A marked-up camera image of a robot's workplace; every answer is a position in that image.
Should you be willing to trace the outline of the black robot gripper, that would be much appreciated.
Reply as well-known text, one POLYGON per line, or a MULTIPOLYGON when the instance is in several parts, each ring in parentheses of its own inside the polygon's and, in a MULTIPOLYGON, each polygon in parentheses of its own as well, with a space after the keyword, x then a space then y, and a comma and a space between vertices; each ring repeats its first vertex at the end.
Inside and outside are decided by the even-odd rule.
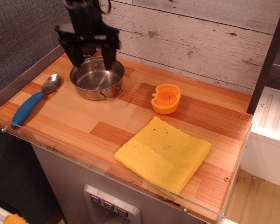
POLYGON ((98 0, 64 0, 64 7, 70 16, 70 22, 55 27, 59 42, 74 67, 79 67, 84 61, 82 46, 99 47, 105 69, 110 70, 116 60, 116 50, 120 48, 119 30, 104 24, 104 12, 98 0))

